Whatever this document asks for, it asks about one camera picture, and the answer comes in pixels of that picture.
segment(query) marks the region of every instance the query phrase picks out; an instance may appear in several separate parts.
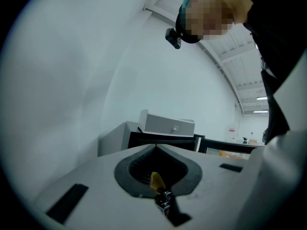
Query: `black cap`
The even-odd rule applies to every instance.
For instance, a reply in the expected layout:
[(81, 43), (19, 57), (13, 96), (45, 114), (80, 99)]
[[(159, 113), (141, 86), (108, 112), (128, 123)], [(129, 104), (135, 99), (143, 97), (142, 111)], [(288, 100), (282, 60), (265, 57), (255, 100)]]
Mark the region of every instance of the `black cap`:
[(185, 15), (182, 13), (182, 5), (179, 8), (179, 14), (176, 19), (176, 32), (178, 37), (189, 44), (199, 42), (201, 39), (197, 35), (188, 35), (185, 29)]

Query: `ceiling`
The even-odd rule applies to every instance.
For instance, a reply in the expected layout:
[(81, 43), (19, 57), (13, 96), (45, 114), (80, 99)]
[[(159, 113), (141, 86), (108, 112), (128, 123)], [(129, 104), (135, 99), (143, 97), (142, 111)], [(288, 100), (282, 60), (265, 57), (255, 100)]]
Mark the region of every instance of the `ceiling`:
[[(173, 22), (183, 0), (147, 0), (144, 9), (156, 12)], [(242, 114), (268, 110), (267, 100), (257, 97), (266, 96), (261, 78), (261, 56), (254, 40), (242, 24), (235, 25), (226, 35), (212, 40), (201, 40), (200, 44), (216, 62), (226, 77), (238, 99)]]

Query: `white wall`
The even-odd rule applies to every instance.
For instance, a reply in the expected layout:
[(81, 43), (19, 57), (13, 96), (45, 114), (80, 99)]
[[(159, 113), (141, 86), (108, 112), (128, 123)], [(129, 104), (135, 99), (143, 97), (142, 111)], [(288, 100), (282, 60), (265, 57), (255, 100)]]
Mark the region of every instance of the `white wall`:
[(269, 115), (242, 116), (240, 138), (246, 137), (262, 142), (263, 132), (268, 128), (268, 124)]
[(174, 49), (165, 40), (167, 22), (152, 15), (116, 70), (107, 94), (104, 132), (124, 121), (137, 122), (140, 111), (194, 119), (195, 133), (225, 139), (235, 121), (235, 97), (214, 62), (198, 45)]
[(106, 93), (146, 0), (31, 0), (1, 55), (2, 163), (33, 200), (96, 157)]

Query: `neck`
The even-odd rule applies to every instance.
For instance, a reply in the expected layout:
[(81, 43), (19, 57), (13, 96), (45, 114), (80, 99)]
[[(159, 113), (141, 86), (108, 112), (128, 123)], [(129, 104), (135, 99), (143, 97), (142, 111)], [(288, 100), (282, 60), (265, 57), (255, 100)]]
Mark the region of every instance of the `neck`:
[(245, 23), (248, 19), (248, 11), (253, 2), (251, 0), (223, 0), (232, 11), (234, 24)]

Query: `black tape strip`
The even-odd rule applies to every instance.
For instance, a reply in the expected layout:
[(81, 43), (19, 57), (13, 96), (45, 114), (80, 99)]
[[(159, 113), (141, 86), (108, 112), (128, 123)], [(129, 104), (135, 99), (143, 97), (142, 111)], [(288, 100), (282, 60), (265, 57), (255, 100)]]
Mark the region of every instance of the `black tape strip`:
[(46, 214), (63, 224), (87, 189), (85, 185), (75, 184)]
[(235, 172), (241, 172), (241, 170), (243, 169), (243, 167), (240, 166), (235, 166), (235, 165), (231, 165), (228, 163), (223, 163), (220, 165), (221, 168), (230, 170), (230, 171), (235, 171)]

